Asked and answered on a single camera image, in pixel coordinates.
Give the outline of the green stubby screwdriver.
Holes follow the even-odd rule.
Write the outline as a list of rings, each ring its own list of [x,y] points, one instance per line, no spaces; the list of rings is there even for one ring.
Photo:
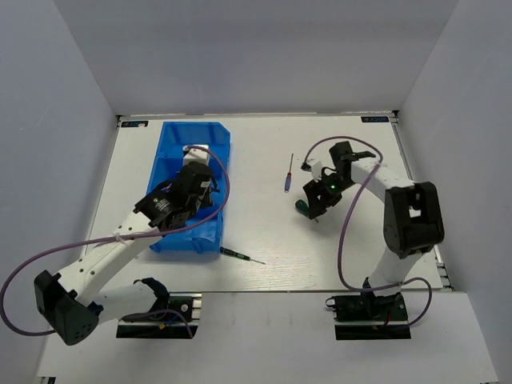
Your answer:
[[[302,200],[302,199],[297,200],[295,202],[294,206],[295,206],[296,211],[299,212],[301,215],[303,215],[307,218],[309,217],[310,210],[309,210],[307,203],[304,200]]]

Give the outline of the black green precision screwdriver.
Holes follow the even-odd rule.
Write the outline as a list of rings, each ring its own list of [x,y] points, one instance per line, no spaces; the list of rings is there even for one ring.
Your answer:
[[[241,253],[239,253],[237,251],[234,251],[234,250],[231,250],[231,249],[228,249],[228,248],[225,248],[225,247],[220,247],[219,251],[220,251],[221,254],[223,254],[225,256],[228,256],[228,257],[240,259],[240,260],[247,261],[247,262],[256,262],[256,263],[265,265],[264,262],[261,262],[259,260],[253,259],[252,257],[250,257],[248,255],[241,254]]]

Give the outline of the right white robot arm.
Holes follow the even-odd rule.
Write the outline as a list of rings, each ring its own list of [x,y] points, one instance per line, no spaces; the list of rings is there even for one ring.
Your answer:
[[[362,312],[369,318],[381,318],[390,309],[390,300],[404,285],[411,284],[407,276],[424,255],[444,240],[445,230],[438,191],[432,182],[415,182],[403,178],[384,164],[382,152],[368,144],[365,151],[351,147],[353,138],[335,136],[330,150],[332,167],[321,162],[301,164],[312,179],[304,185],[307,217],[315,220],[337,205],[343,193],[358,186],[346,212],[338,243],[343,252],[346,232],[356,204],[366,190],[383,204],[382,232],[386,248],[377,266],[363,287],[352,286],[345,277],[339,279],[350,292],[364,295]]]

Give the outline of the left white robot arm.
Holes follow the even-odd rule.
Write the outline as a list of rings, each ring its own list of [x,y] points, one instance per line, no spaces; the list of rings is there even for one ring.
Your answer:
[[[39,313],[68,346],[113,319],[160,319],[170,294],[155,278],[139,278],[120,289],[105,288],[118,272],[169,231],[182,232],[197,212],[213,205],[214,172],[190,161],[137,202],[111,240],[101,240],[76,262],[34,280]]]

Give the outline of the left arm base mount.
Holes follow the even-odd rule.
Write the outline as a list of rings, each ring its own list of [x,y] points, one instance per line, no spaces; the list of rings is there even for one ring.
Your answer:
[[[171,294],[164,310],[157,314],[119,321],[118,339],[192,339],[198,330],[202,309],[202,295]]]

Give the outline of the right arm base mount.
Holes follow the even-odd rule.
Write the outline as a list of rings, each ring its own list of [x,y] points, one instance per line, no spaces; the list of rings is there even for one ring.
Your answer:
[[[331,296],[326,308],[334,313],[337,341],[376,341],[411,339],[404,297],[372,294]]]

